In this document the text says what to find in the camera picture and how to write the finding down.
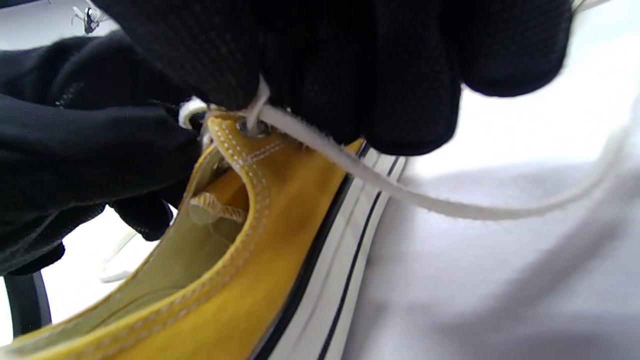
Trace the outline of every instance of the shoelace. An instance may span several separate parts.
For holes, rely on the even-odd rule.
[[[244,116],[244,122],[238,123],[238,128],[247,136],[257,136],[268,127],[275,127],[311,149],[325,155],[347,173],[360,178],[363,182],[371,184],[381,191],[387,192],[396,199],[447,217],[467,220],[502,221],[542,216],[584,199],[598,188],[607,178],[607,175],[613,171],[618,160],[621,159],[632,129],[631,122],[626,122],[612,131],[601,155],[595,161],[594,169],[573,189],[544,200],[539,204],[521,208],[502,208],[439,199],[404,187],[367,167],[356,156],[346,152],[339,144],[306,124],[303,120],[268,104],[268,99],[269,87],[264,79],[261,78],[258,94],[253,103],[244,111],[234,112]],[[194,111],[209,111],[211,115],[222,112],[219,108],[207,106],[199,99],[192,99],[185,108],[188,109],[188,111],[184,112],[185,115]],[[180,123],[186,125],[188,121],[181,119]]]

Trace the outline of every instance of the canvas shoe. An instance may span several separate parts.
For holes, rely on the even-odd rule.
[[[241,120],[208,120],[214,145],[130,278],[0,359],[340,359],[388,196],[278,131],[246,135]],[[384,176],[402,171],[404,158],[346,149]]]

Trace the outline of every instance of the white shoelace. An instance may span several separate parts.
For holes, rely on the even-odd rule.
[[[581,13],[609,1],[611,0],[576,0],[573,2],[574,12]],[[269,105],[267,103],[269,95],[269,87],[261,77],[255,100],[247,110],[238,112],[245,116],[248,132],[259,132],[259,122],[263,121],[324,154],[329,160],[341,166],[346,172],[387,192],[392,197],[441,215],[467,220],[501,221],[542,216],[584,199],[607,179],[608,174],[610,174],[616,167],[616,164],[618,164],[618,160],[622,159],[625,144],[630,138],[632,128],[635,127],[632,126],[633,123],[631,120],[633,117],[630,117],[628,122],[621,124],[612,131],[609,134],[602,153],[595,161],[592,171],[571,190],[532,206],[500,208],[439,199],[406,188],[367,167],[360,162],[356,156],[346,152],[340,145],[320,133],[317,129],[306,124],[303,120],[294,117],[284,110]],[[180,107],[180,126],[191,129],[191,124],[189,123],[190,118],[197,113],[204,112],[215,115],[220,113],[221,110],[215,106],[208,106],[197,97],[192,97]],[[201,142],[203,147],[211,145],[211,136],[207,133],[206,126],[203,127]],[[127,233],[127,235],[118,242],[111,255],[105,259],[100,281],[104,283],[121,281],[131,274],[129,271],[122,271],[113,275],[106,275],[105,271],[111,260],[122,251],[135,235],[136,233],[133,230]]]
[[[320,152],[346,172],[392,197],[441,215],[468,220],[501,221],[542,216],[583,199],[598,188],[612,172],[621,158],[632,129],[631,122],[626,122],[612,131],[604,150],[595,162],[594,169],[575,188],[532,206],[501,208],[438,199],[404,187],[367,167],[356,156],[346,152],[340,145],[303,120],[267,104],[268,98],[269,88],[261,78],[256,100],[247,110],[239,112],[246,117],[246,126],[250,131],[257,131],[259,121],[263,121]]]

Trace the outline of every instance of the black glove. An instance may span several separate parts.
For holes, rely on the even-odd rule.
[[[0,94],[0,275],[57,261],[107,204],[164,233],[200,153],[177,125],[190,94],[122,32],[0,52]]]
[[[562,67],[570,0],[95,0],[205,100],[272,102],[336,141],[420,155],[454,133],[460,87],[516,96]]]

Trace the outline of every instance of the metal eyelet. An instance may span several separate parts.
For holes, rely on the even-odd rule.
[[[258,121],[255,129],[249,129],[246,125],[245,117],[236,122],[236,127],[242,134],[252,138],[264,138],[271,134],[271,126],[263,121]]]

